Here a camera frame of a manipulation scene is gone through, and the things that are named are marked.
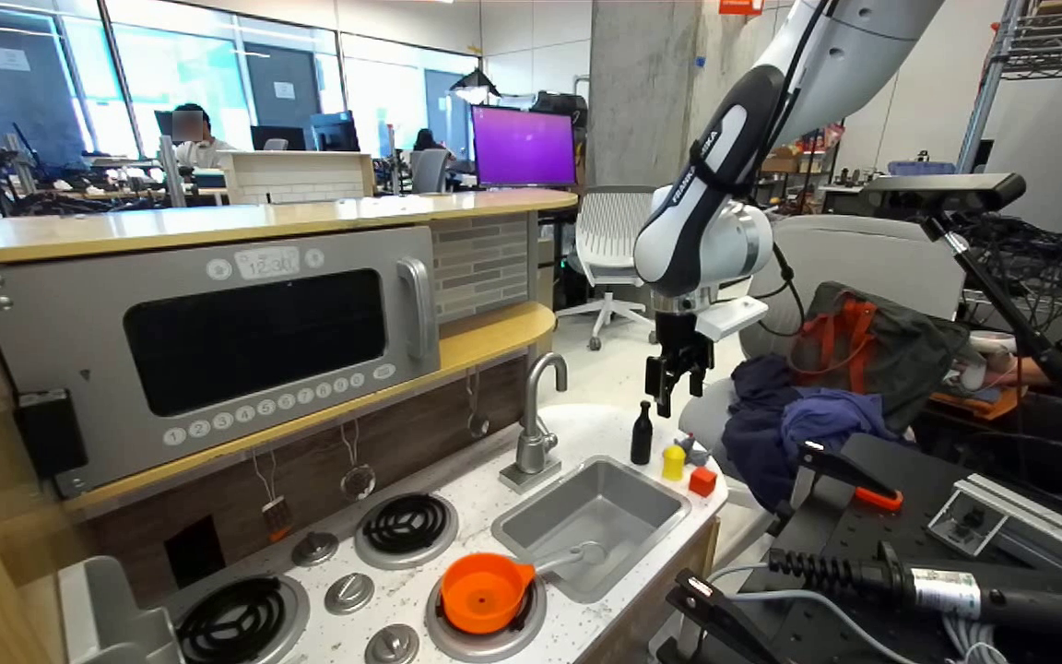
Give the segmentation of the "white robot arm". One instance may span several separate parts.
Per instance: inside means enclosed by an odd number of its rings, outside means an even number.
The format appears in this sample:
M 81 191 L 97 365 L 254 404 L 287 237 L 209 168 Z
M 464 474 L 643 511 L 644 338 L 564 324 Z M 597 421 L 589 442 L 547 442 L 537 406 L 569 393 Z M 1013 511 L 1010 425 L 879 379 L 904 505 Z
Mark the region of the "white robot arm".
M 655 318 L 660 356 L 644 361 L 644 394 L 660 419 L 670 415 L 677 379 L 704 394 L 713 342 L 737 331 L 714 288 L 770 260 L 770 218 L 748 200 L 766 157 L 882 94 L 941 6 L 791 0 L 770 46 L 727 90 L 683 173 L 633 233 L 633 272 L 676 299 L 676 312 Z

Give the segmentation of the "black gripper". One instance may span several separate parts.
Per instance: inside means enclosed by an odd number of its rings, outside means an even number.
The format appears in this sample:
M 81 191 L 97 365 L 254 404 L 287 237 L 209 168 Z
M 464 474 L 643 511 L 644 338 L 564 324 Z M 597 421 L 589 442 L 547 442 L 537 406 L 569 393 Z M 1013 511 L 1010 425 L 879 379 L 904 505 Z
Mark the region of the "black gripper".
M 713 365 L 713 339 L 698 331 L 692 313 L 655 318 L 660 358 L 644 358 L 644 394 L 655 404 L 660 419 L 676 415 L 676 389 L 683 376 L 700 379 Z

